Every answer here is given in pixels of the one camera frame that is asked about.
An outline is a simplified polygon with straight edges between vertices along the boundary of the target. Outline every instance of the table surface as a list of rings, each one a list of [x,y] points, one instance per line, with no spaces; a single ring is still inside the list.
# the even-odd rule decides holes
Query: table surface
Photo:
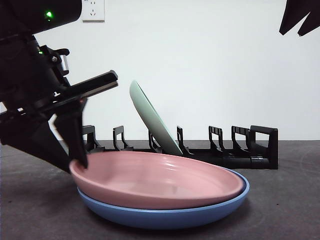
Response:
[[[193,148],[207,145],[186,143]],[[234,213],[190,229],[144,230],[95,215],[80,199],[69,174],[1,146],[1,239],[320,239],[320,141],[280,141],[278,170],[236,171],[248,179],[250,192]]]

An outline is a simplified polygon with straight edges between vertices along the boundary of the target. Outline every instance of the dish rack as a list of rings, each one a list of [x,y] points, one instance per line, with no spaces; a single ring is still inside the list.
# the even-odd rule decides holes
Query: dish rack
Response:
[[[278,169],[278,129],[264,126],[252,125],[250,128],[239,126],[231,127],[232,148],[225,148],[223,141],[223,130],[215,126],[208,127],[208,136],[210,148],[208,149],[190,149],[184,144],[183,129],[180,126],[176,128],[178,146],[181,149],[182,157],[191,158],[210,164],[218,165],[228,169]],[[256,133],[269,136],[267,146],[257,143]],[[157,144],[151,132],[148,132],[149,148],[135,148],[125,140],[124,126],[113,128],[113,147],[107,149],[100,145],[96,140],[96,129],[93,125],[82,127],[82,134],[87,136],[85,150],[89,153],[107,152],[107,151],[138,151],[166,154],[166,152]],[[246,148],[242,148],[236,140],[236,134],[245,136]],[[121,135],[123,148],[118,145],[117,136]],[[218,145],[213,141],[213,135],[218,136]]]

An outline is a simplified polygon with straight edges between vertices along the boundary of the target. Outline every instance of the pink plate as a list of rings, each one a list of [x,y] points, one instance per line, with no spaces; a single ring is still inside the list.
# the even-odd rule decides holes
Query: pink plate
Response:
[[[187,209],[230,200],[242,179],[206,162],[166,154],[106,151],[77,160],[70,171],[78,187],[100,202],[135,209]]]

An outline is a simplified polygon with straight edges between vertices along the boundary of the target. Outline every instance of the blue plate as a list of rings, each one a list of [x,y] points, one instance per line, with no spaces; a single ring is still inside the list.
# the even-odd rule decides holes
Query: blue plate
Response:
[[[220,220],[231,214],[243,203],[249,192],[249,182],[241,174],[230,171],[244,181],[242,193],[231,200],[210,206],[172,210],[135,209],[94,200],[85,195],[79,188],[78,192],[89,209],[111,222],[140,229],[184,229]]]

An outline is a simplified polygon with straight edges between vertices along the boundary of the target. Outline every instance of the wall socket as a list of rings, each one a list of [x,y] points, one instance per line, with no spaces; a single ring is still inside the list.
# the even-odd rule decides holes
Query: wall socket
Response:
[[[105,0],[82,0],[83,22],[105,21]]]

